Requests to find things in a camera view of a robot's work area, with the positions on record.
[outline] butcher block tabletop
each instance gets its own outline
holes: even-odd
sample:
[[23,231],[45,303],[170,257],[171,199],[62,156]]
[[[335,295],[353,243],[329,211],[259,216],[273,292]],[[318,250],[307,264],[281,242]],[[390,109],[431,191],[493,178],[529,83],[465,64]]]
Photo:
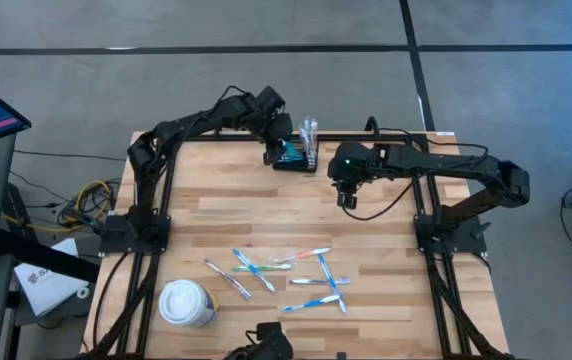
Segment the butcher block tabletop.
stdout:
[[[451,133],[428,136],[438,142],[456,141]],[[346,352],[348,358],[441,358],[425,260],[417,250],[413,228],[413,192],[407,192],[393,209],[372,221],[349,218],[336,205],[337,193],[326,175],[338,145],[320,143],[319,168],[314,175],[275,171],[263,165],[264,147],[256,142],[188,142],[182,146],[171,192],[172,231],[168,250],[161,256],[147,358],[223,358],[248,344],[246,330],[269,321],[282,323],[295,358],[329,359],[337,352]],[[431,152],[457,154],[458,149],[432,146]],[[465,180],[436,180],[446,205],[469,196]],[[365,184],[357,193],[358,206],[353,213],[368,216],[380,211],[408,181]],[[133,183],[127,163],[117,202],[120,214],[133,203]],[[161,195],[161,186],[157,193]],[[316,257],[298,261],[292,270],[264,272],[276,287],[275,293],[250,273],[230,271],[241,265],[232,248],[239,248],[255,264],[265,264],[276,257],[325,246],[332,246],[325,258],[334,277],[351,279],[349,285],[338,285],[347,314],[337,303],[293,313],[281,311],[284,306],[332,295],[326,285],[288,282],[294,278],[324,279]],[[120,256],[103,259],[97,289],[104,287]],[[121,264],[106,292],[98,321],[99,338],[122,311],[132,258],[129,255]],[[244,300],[205,266],[204,259],[233,274],[253,298]],[[142,266],[142,277],[147,264],[145,261]],[[507,352],[488,269],[468,254],[457,254],[454,264],[465,310],[490,343]],[[179,327],[161,317],[159,295],[166,283],[178,279],[194,280],[215,296],[219,310],[214,323],[201,328]],[[99,295],[96,291],[90,314],[95,314]],[[446,313],[452,347],[457,351],[454,320],[448,310]],[[133,319],[129,351],[136,344],[139,310]],[[84,334],[87,344],[92,344],[93,323],[94,316],[90,316]]]

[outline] yellow cable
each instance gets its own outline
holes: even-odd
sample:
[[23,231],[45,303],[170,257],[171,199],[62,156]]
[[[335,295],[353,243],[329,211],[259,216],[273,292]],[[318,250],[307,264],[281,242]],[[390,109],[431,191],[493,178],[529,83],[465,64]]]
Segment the yellow cable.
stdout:
[[[84,193],[88,190],[88,188],[90,188],[93,185],[102,185],[104,187],[104,189],[106,190],[106,192],[110,194],[110,188],[108,187],[108,185],[106,185],[105,182],[103,182],[101,180],[91,181],[90,183],[86,184],[86,186],[84,186],[82,191],[79,192],[79,195],[77,196],[77,201],[75,202],[75,209],[80,210],[79,206],[81,205],[81,200],[82,200]],[[104,211],[106,211],[106,204],[109,202],[110,202],[109,199],[105,199],[103,201],[101,208],[99,209],[99,211],[97,212],[97,214],[94,217],[95,220],[97,220],[97,218]],[[6,214],[2,214],[2,218],[4,220],[10,221],[14,224],[19,224],[19,220],[15,219],[13,217],[10,217]],[[80,225],[80,226],[76,226],[76,227],[70,228],[70,229],[57,229],[57,228],[49,228],[49,227],[34,225],[34,224],[27,224],[26,226],[33,228],[35,230],[47,231],[47,232],[52,232],[52,233],[71,233],[71,232],[75,232],[75,231],[81,230],[81,229],[86,227],[86,225]]]

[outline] gray floor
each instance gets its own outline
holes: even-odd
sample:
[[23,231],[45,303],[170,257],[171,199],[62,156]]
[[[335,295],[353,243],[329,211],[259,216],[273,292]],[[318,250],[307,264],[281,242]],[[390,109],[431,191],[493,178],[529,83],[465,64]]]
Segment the gray floor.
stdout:
[[[409,3],[420,45],[572,43],[570,0]],[[0,0],[0,48],[405,39],[397,1]],[[529,205],[485,216],[512,352],[572,359],[572,245],[559,222],[559,198],[572,187],[572,52],[423,53],[421,60],[437,130],[487,144],[531,173]],[[270,84],[295,119],[315,115],[327,130],[360,129],[369,115],[382,125],[424,127],[403,52],[0,56],[0,96],[33,121],[18,136],[24,150],[124,156],[132,131],[208,107],[228,84],[250,91]],[[120,176],[122,165],[18,154],[13,170],[70,195],[89,180]],[[28,203],[53,200],[14,182]],[[572,232],[572,212],[567,219]],[[20,359],[73,355],[83,323],[29,327]]]

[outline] toothbrush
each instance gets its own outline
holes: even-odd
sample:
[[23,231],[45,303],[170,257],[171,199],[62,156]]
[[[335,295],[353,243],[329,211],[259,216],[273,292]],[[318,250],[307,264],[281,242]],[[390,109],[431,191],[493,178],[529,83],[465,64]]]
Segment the toothbrush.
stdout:
[[237,290],[239,290],[239,292],[242,294],[242,296],[244,297],[244,299],[246,300],[250,300],[250,298],[252,298],[252,296],[250,295],[250,293],[248,292],[248,290],[246,290],[246,288],[239,283],[239,281],[235,280],[232,276],[226,274],[223,270],[221,270],[220,268],[218,268],[215,264],[213,264],[210,260],[208,259],[204,259],[204,263],[206,263],[206,265],[210,266],[213,270],[215,270],[216,272],[218,272],[221,276],[224,277],[224,279],[228,280],[228,282],[233,285]]
[[[293,265],[291,264],[279,264],[279,265],[255,265],[259,271],[271,271],[271,270],[290,270]],[[248,266],[240,265],[232,268],[233,271],[250,271]]]
[[[328,283],[330,287],[333,288],[333,291],[336,295],[341,295],[339,289],[337,289],[337,285],[335,285],[335,280],[333,280],[333,275],[330,273],[330,269],[328,265],[326,265],[326,260],[324,260],[324,255],[319,254],[319,263],[322,265],[322,270],[324,270],[324,275],[326,275],[326,279],[328,279]],[[344,304],[344,300],[339,299],[339,308],[342,310],[344,314],[346,314],[346,304]]]
[[271,284],[268,280],[266,280],[264,275],[262,275],[262,273],[260,273],[259,270],[257,270],[257,267],[255,267],[255,265],[253,265],[253,263],[251,263],[250,260],[248,260],[248,258],[246,256],[244,256],[244,254],[241,253],[241,251],[239,251],[237,249],[233,249],[233,254],[235,254],[235,256],[237,256],[239,261],[241,261],[244,265],[248,266],[250,271],[255,276],[257,276],[258,278],[260,278],[264,282],[264,285],[266,285],[268,290],[270,290],[271,292],[275,292],[275,287],[273,286],[273,284]]
[[304,252],[300,252],[296,255],[289,256],[289,257],[284,258],[284,259],[273,259],[273,261],[276,263],[282,263],[282,262],[286,262],[286,261],[299,260],[299,259],[303,259],[303,258],[306,258],[309,256],[315,256],[315,255],[327,253],[330,251],[330,249],[331,248],[327,247],[327,248],[319,248],[319,249],[315,249],[315,250],[311,250],[311,251],[304,251]]
[[[292,279],[289,281],[295,285],[328,285],[328,280],[315,280],[315,279]],[[335,279],[335,284],[346,285],[350,284],[350,278],[340,277]]]
[[341,298],[342,298],[341,295],[330,295],[330,296],[326,296],[325,298],[309,301],[309,302],[302,304],[302,305],[286,306],[285,308],[282,309],[282,311],[283,312],[293,312],[293,311],[298,310],[298,309],[324,305],[324,304],[327,304],[329,302],[333,302],[333,301],[337,301],[337,300],[341,301]]

